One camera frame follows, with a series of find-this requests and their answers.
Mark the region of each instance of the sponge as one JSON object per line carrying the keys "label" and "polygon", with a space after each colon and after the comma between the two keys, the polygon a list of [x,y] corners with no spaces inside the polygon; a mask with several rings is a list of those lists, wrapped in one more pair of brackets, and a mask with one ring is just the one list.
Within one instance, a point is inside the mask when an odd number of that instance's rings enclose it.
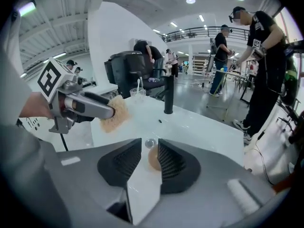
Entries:
{"label": "sponge", "polygon": [[115,96],[112,100],[110,100],[108,106],[115,109],[115,115],[109,119],[100,120],[101,128],[106,133],[114,131],[130,117],[127,105],[121,95]]}

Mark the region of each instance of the curved white wall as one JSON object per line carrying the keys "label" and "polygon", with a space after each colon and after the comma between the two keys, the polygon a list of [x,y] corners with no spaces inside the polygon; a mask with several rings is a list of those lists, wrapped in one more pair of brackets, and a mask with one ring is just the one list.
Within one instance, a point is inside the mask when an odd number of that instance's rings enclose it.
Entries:
{"label": "curved white wall", "polygon": [[88,42],[98,85],[108,83],[104,62],[112,54],[133,50],[132,41],[144,39],[162,53],[166,43],[143,21],[111,2],[102,2],[99,10],[89,12]]}

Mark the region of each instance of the white table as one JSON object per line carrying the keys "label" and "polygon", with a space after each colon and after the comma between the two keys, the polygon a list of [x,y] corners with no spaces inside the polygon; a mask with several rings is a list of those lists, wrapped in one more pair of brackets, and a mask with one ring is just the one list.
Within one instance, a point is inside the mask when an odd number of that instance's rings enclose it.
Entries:
{"label": "white table", "polygon": [[[242,75],[240,75],[238,73],[233,73],[233,72],[228,72],[228,71],[225,72],[225,71],[222,71],[222,70],[215,70],[215,72],[219,72],[221,74],[224,74],[224,77],[222,78],[222,80],[221,80],[220,84],[218,85],[217,89],[215,90],[214,94],[217,92],[217,90],[219,89],[219,86],[221,84],[225,84],[228,75],[232,75],[232,76],[235,76],[236,78],[240,78],[240,79],[243,78],[243,79],[247,80],[247,77],[242,76]],[[228,115],[228,110],[230,108],[230,105],[231,105],[231,102],[233,100],[233,97],[234,97],[234,94],[235,94],[236,90],[237,90],[237,84],[235,84],[235,86],[234,86],[234,91],[233,91],[232,97],[230,98],[229,103],[228,103],[227,106],[209,105],[209,103],[208,103],[206,107],[207,108],[212,107],[212,108],[221,108],[221,109],[224,109],[225,113],[224,113],[222,121],[225,121],[225,119],[226,119],[226,117]]]}
{"label": "white table", "polygon": [[133,224],[139,224],[160,199],[162,175],[148,164],[148,139],[159,138],[186,143],[221,153],[244,166],[243,133],[202,115],[173,106],[172,114],[165,114],[164,102],[145,97],[140,104],[126,100],[131,118],[112,133],[105,133],[99,119],[91,122],[94,147],[132,138],[142,139],[142,158],[130,177],[128,195]]}

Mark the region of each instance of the power cord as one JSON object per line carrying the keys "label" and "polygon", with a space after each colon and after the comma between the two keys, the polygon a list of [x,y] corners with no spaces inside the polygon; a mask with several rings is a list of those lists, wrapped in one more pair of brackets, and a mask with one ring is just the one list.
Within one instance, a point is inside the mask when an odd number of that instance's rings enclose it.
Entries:
{"label": "power cord", "polygon": [[[257,138],[256,143],[257,143],[257,141],[259,141],[259,140],[262,138],[262,136],[264,135],[264,133],[265,133],[265,130],[264,130],[264,131],[260,134],[260,136]],[[265,175],[267,181],[268,181],[271,185],[274,185],[274,184],[270,181],[270,179],[269,179],[269,177],[268,177],[267,170],[266,170],[266,166],[265,166],[265,162],[264,162],[264,157],[263,157],[263,155],[262,155],[262,153],[261,153],[259,147],[257,146],[257,144],[255,144],[255,145],[256,145],[257,149],[253,149],[253,150],[257,151],[257,152],[260,154],[260,156],[261,156],[261,160],[262,160],[262,164],[263,164],[264,175]]]}

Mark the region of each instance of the person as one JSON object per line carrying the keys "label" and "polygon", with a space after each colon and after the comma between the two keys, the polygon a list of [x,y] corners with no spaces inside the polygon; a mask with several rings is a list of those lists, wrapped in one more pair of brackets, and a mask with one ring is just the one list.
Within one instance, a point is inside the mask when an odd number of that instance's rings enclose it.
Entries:
{"label": "person", "polygon": [[[237,65],[240,66],[252,52],[259,64],[249,112],[245,120],[233,121],[244,132],[244,143],[249,144],[252,136],[260,131],[267,120],[281,92],[286,67],[284,34],[274,20],[262,11],[253,15],[243,7],[235,7],[231,14],[231,21],[250,26],[247,49]],[[256,48],[260,48],[265,56],[259,56]]]}
{"label": "person", "polygon": [[79,66],[75,69],[75,74],[79,76],[80,71],[83,71]]}
{"label": "person", "polygon": [[[215,37],[215,45],[218,48],[214,56],[215,67],[217,70],[220,70],[223,66],[227,65],[228,55],[231,55],[232,52],[227,48],[226,38],[230,33],[230,28],[227,25],[222,25],[220,29],[220,33]],[[223,74],[220,72],[216,72],[213,83],[210,89],[209,94],[214,97],[219,97],[222,93],[222,85],[221,81],[223,78]]]}
{"label": "person", "polygon": [[[156,69],[163,68],[163,57],[162,57],[161,53],[159,52],[159,50],[154,46],[150,46],[150,49],[151,49],[151,53],[152,53],[152,58],[154,59],[154,68],[156,68]],[[162,72],[160,70],[155,70],[154,78],[159,78],[161,73]]]}
{"label": "person", "polygon": [[179,75],[179,70],[178,70],[179,63],[177,61],[177,57],[174,52],[171,52],[170,49],[167,49],[166,53],[168,53],[168,63],[172,65],[171,75],[175,75],[175,78],[177,79]]}
{"label": "person", "polygon": [[138,40],[133,47],[134,51],[140,51],[144,55],[148,55],[150,62],[153,62],[151,48],[145,40]]}
{"label": "person", "polygon": [[77,65],[77,62],[74,62],[73,60],[68,60],[68,61],[66,62],[66,66],[67,66],[67,68],[70,69],[70,70],[72,70],[73,67],[74,67],[75,65]]}

